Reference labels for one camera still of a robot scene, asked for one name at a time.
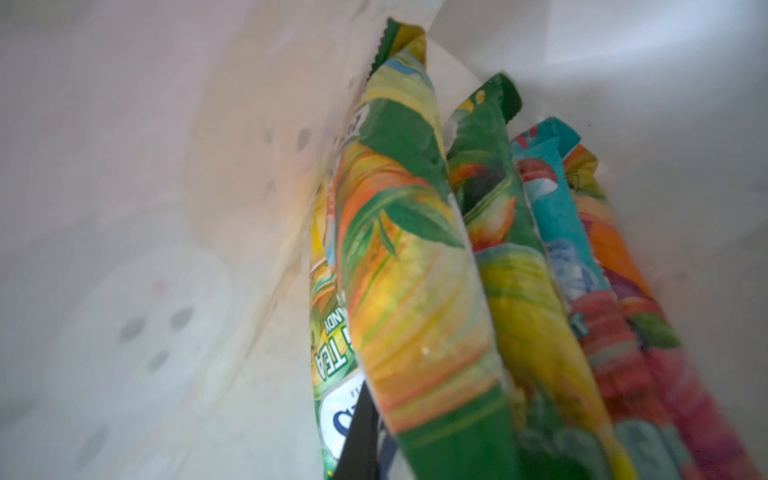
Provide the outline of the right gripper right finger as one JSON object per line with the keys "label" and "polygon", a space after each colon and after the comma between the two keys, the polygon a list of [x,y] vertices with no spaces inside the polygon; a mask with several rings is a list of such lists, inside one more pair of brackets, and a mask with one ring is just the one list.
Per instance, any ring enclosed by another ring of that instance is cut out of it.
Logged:
{"label": "right gripper right finger", "polygon": [[397,445],[388,431],[380,431],[377,440],[377,479],[388,480],[397,455]]}

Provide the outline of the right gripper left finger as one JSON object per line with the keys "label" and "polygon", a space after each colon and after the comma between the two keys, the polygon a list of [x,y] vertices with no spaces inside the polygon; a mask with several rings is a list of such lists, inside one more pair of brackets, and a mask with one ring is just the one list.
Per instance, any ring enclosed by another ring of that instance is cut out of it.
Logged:
{"label": "right gripper left finger", "polygon": [[363,384],[334,480],[378,478],[379,413],[366,383]]}

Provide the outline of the green tea candy bag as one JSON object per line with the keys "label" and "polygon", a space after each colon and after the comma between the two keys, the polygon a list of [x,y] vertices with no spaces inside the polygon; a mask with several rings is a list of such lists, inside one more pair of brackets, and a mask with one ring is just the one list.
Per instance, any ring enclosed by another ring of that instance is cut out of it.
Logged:
{"label": "green tea candy bag", "polygon": [[346,314],[339,305],[334,264],[327,245],[328,190],[340,145],[341,138],[336,137],[321,170],[310,217],[311,379],[325,479],[333,479],[366,383],[351,345]]}

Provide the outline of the yellow mango candy bag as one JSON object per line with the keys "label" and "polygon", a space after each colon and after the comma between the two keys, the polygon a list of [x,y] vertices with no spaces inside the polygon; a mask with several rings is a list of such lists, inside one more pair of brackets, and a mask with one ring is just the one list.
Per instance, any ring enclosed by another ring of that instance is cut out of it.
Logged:
{"label": "yellow mango candy bag", "polygon": [[330,191],[337,291],[419,479],[518,479],[508,383],[451,191],[426,34],[389,20]]}

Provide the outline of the green yellow candy bag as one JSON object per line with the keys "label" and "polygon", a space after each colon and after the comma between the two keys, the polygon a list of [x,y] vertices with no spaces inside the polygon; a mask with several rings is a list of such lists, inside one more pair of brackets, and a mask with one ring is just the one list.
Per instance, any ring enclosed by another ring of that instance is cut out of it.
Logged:
{"label": "green yellow candy bag", "polygon": [[456,108],[444,132],[450,184],[511,383],[523,474],[633,479],[512,163],[507,125],[521,107],[512,81],[496,74]]}

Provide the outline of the white cartoon paper bag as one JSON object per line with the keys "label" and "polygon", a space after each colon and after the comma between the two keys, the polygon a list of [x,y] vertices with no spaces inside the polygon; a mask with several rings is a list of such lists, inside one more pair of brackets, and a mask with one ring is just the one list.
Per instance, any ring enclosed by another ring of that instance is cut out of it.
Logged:
{"label": "white cartoon paper bag", "polygon": [[763,1],[5,1],[1,475],[317,479],[306,219],[388,18],[556,116],[767,466]]}

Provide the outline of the orange berry candy bag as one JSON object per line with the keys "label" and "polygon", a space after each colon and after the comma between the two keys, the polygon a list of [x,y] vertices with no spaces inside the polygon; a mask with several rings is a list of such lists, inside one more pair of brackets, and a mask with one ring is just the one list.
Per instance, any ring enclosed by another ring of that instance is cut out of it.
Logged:
{"label": "orange berry candy bag", "polygon": [[677,431],[706,479],[761,479],[741,439],[634,262],[597,180],[599,161],[578,144],[563,161],[594,256],[640,339],[640,350]]}

